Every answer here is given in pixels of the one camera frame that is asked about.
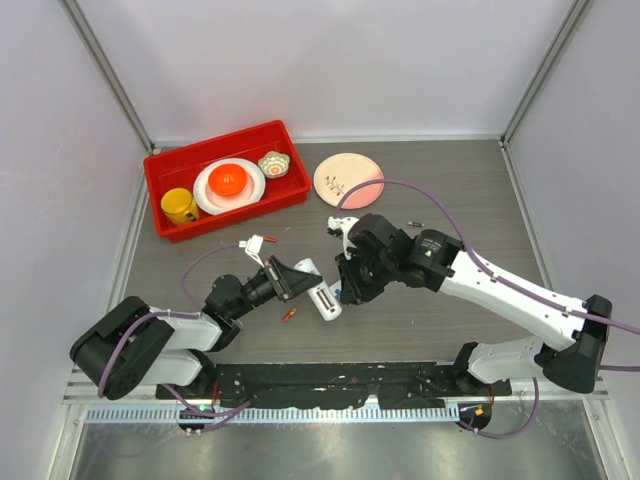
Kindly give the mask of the white remote control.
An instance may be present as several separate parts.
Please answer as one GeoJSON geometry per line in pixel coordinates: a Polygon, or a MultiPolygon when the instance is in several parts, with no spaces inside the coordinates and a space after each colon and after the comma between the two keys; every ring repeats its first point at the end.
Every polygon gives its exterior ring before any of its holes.
{"type": "MultiPolygon", "coordinates": [[[[294,269],[320,276],[320,272],[311,258],[300,260],[294,265],[294,269]]],[[[324,278],[321,278],[321,282],[318,285],[308,289],[307,294],[326,322],[334,321],[341,315],[342,307],[324,278]]]]}

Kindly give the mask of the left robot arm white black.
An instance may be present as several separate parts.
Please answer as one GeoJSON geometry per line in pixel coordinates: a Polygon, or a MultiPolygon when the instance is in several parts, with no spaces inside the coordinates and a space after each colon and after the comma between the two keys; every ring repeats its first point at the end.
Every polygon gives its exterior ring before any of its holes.
{"type": "Polygon", "coordinates": [[[209,355],[238,336],[241,317],[271,300],[287,302],[326,287],[311,260],[289,267],[272,256],[246,282],[218,277],[196,313],[159,310],[129,296],[81,335],[69,356],[101,398],[115,401],[153,386],[159,398],[200,399],[217,379],[209,355]]]}

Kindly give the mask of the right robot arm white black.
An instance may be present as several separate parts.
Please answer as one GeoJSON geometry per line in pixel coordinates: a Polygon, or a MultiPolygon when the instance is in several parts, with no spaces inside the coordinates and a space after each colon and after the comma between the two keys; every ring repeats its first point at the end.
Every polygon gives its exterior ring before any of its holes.
{"type": "Polygon", "coordinates": [[[528,377],[593,392],[608,340],[609,328],[599,321],[611,316],[608,299],[550,291],[492,265],[452,236],[432,229],[410,236],[378,214],[331,217],[328,231],[343,243],[335,259],[342,304],[370,302],[398,282],[469,301],[529,332],[522,340],[464,344],[451,371],[460,393],[528,377]]]}

